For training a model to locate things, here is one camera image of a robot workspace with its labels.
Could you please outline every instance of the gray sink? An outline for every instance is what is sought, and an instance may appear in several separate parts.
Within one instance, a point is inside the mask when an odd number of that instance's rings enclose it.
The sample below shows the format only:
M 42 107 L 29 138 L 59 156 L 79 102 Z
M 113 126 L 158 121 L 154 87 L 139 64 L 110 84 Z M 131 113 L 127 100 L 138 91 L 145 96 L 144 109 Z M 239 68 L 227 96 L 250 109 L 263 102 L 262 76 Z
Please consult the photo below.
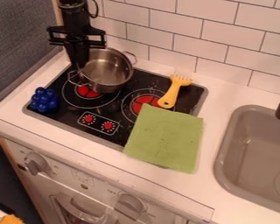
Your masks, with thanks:
M 228 192 L 280 213 L 280 121 L 259 106 L 232 115 L 214 163 Z

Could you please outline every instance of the red burner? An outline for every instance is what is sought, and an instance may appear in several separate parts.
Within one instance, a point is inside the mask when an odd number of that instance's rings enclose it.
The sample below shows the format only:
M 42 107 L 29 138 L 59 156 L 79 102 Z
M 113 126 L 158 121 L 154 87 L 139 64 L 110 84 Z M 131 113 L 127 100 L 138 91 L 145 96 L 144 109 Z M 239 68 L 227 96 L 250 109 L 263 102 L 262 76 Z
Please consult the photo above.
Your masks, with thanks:
M 158 99 L 160 99 L 160 98 L 153 94 L 146 94 L 146 95 L 138 96 L 132 102 L 132 109 L 136 115 L 139 115 L 140 110 L 144 103 L 148 103 L 153 107 L 159 108 Z
M 101 95 L 101 93 L 95 92 L 91 90 L 88 86 L 81 86 L 77 87 L 77 92 L 79 96 L 92 99 L 92 98 L 97 98 Z
M 91 115 L 87 115 L 87 116 L 85 116 L 84 120 L 87 123 L 91 123 L 94 120 L 94 118 Z
M 105 124 L 103 125 L 105 130 L 110 130 L 113 128 L 113 124 L 112 122 L 105 122 Z

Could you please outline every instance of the yellow spatula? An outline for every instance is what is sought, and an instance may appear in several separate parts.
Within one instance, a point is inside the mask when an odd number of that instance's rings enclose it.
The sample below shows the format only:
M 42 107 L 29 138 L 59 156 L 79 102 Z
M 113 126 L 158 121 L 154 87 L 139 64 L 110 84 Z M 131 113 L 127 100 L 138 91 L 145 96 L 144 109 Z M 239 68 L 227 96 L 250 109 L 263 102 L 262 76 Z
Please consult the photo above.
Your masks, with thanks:
M 164 109 L 170 109 L 175 105 L 180 87 L 189 86 L 193 82 L 190 77 L 186 77 L 179 73 L 172 74 L 170 79 L 172 84 L 169 90 L 161 99 L 157 101 L 158 106 Z

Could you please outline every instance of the green cloth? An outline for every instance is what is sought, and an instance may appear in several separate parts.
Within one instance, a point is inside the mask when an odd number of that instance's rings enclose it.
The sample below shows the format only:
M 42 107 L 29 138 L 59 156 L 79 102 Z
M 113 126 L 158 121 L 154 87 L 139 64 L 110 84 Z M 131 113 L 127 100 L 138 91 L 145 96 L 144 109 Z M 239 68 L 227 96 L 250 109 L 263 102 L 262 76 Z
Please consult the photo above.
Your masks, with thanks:
M 193 173 L 202 118 L 144 104 L 123 153 L 154 165 Z

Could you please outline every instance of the toy stove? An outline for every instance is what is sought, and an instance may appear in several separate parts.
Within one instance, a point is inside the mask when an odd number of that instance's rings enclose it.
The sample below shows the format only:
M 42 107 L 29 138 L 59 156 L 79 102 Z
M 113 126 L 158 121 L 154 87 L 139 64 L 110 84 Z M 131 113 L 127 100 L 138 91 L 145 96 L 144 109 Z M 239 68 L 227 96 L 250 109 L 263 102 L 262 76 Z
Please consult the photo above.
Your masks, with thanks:
M 76 87 L 67 81 L 69 67 L 47 88 L 55 90 L 59 106 L 54 111 L 39 113 L 25 106 L 24 112 L 75 134 L 121 151 L 127 143 L 144 103 L 158 107 L 171 85 L 170 79 L 135 69 L 132 79 L 119 92 L 101 94 L 88 86 Z M 207 96 L 203 87 L 182 87 L 171 110 L 196 116 Z

